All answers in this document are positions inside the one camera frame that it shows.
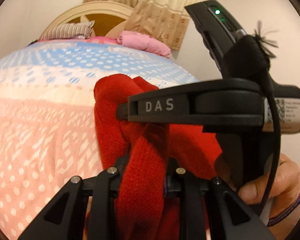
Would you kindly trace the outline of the person's right hand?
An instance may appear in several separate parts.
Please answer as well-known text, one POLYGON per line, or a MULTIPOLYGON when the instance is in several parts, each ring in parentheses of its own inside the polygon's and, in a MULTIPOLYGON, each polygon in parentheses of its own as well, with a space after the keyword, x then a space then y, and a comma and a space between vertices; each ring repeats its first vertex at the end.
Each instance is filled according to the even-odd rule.
MULTIPOLYGON (((227 182, 236 191, 239 197, 248 205, 259 204, 266 189, 269 174, 265 174, 248 182, 239 190, 231 180, 229 165, 220 155, 215 161, 217 176, 227 182)), ((280 154, 280 164, 277 168, 269 198, 273 201, 270 218, 276 217, 286 211, 297 201, 300 194, 300 168, 298 164, 289 159, 285 154, 280 154)))

